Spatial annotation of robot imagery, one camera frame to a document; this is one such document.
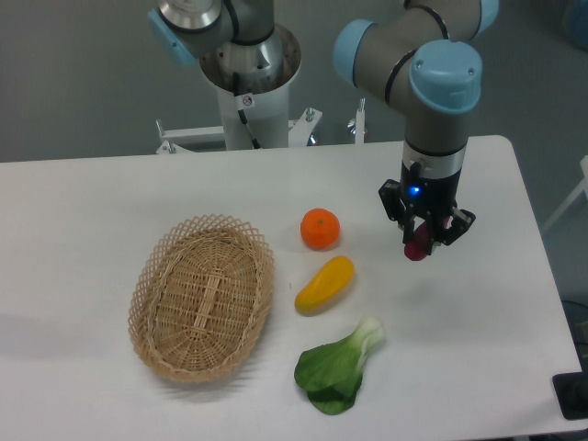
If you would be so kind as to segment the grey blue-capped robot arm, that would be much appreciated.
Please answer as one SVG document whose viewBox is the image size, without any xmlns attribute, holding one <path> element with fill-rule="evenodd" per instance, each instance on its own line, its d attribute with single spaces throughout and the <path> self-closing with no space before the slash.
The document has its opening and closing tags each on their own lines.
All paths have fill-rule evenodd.
<svg viewBox="0 0 588 441">
<path fill-rule="evenodd" d="M 419 261 L 475 220 L 456 201 L 469 113 L 481 96 L 482 61 L 470 46 L 494 21 L 495 1 L 407 1 L 388 24 L 358 19 L 338 35 L 336 72 L 404 116 L 401 177 L 379 196 Z M 230 150 L 287 143 L 287 87 L 300 68 L 296 40 L 270 1 L 161 1 L 147 16 L 181 65 L 198 63 L 220 94 Z"/>
</svg>

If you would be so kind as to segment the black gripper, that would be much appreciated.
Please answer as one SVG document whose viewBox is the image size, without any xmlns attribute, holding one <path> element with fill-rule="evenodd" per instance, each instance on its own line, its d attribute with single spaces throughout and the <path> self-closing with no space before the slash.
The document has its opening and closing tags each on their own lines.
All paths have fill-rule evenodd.
<svg viewBox="0 0 588 441">
<path fill-rule="evenodd" d="M 426 223 L 425 251 L 431 255 L 439 245 L 449 246 L 465 234 L 476 216 L 458 208 L 456 194 L 460 172 L 432 178 L 425 175 L 423 161 L 401 167 L 398 181 L 387 180 L 379 189 L 379 197 L 388 218 L 403 231 L 402 242 L 414 236 L 417 218 Z"/>
</svg>

